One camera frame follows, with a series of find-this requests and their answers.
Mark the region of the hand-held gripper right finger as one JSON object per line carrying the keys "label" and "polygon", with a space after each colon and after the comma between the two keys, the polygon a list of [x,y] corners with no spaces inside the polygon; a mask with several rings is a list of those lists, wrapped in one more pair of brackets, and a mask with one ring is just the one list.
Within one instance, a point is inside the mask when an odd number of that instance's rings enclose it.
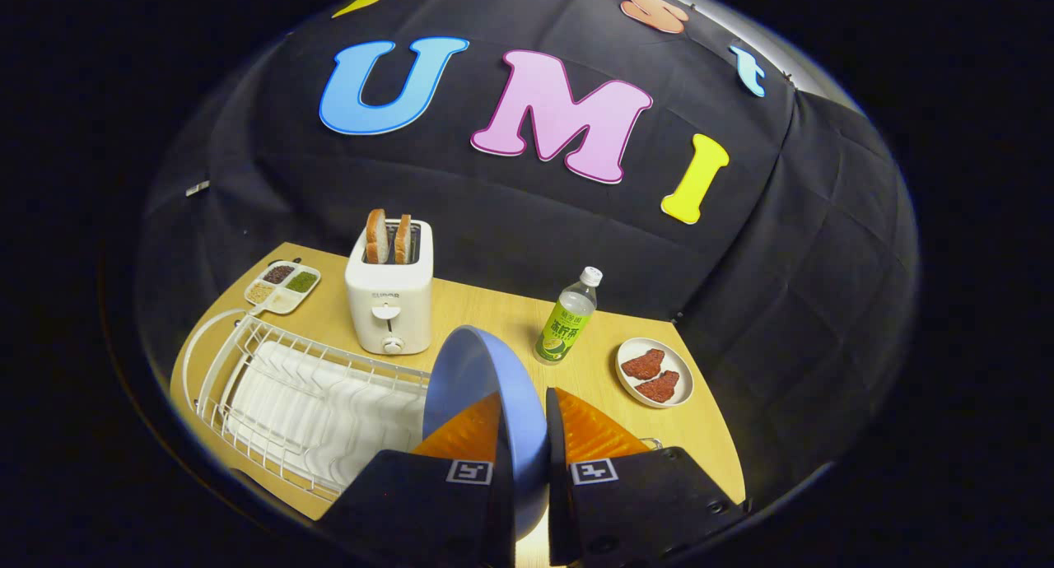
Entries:
{"label": "hand-held gripper right finger", "polygon": [[685,567],[745,521],[680,447],[573,456],[573,433],[600,417],[565,389],[547,389],[551,565]]}

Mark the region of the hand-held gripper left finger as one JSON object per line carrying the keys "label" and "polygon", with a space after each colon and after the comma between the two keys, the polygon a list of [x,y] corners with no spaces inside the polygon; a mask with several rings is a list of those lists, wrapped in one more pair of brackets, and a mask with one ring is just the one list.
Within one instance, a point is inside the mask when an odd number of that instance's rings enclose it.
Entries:
{"label": "hand-held gripper left finger", "polygon": [[501,397],[458,412],[409,453],[383,450],[317,522],[358,567],[509,567],[511,452]]}

